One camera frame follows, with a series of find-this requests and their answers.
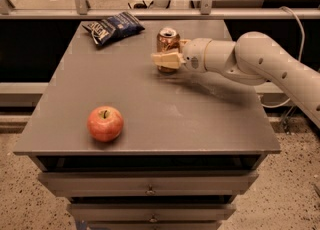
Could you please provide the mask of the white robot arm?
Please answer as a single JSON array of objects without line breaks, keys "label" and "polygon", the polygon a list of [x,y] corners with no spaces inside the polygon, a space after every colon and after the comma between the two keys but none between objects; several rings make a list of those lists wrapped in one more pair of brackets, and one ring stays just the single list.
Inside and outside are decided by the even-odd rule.
[{"label": "white robot arm", "polygon": [[237,41],[186,40],[180,49],[153,53],[151,59],[158,67],[215,72],[251,86],[270,81],[320,127],[320,73],[263,33],[248,32]]}]

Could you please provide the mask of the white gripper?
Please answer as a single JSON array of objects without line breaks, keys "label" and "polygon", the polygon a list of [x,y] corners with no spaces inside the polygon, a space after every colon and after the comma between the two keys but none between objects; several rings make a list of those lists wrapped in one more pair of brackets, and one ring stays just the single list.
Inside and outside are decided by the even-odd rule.
[{"label": "white gripper", "polygon": [[183,64],[192,72],[204,73],[206,48],[211,42],[209,38],[196,38],[194,40],[182,39],[179,41],[180,50],[172,49],[151,54],[151,59],[158,67],[179,69]]}]

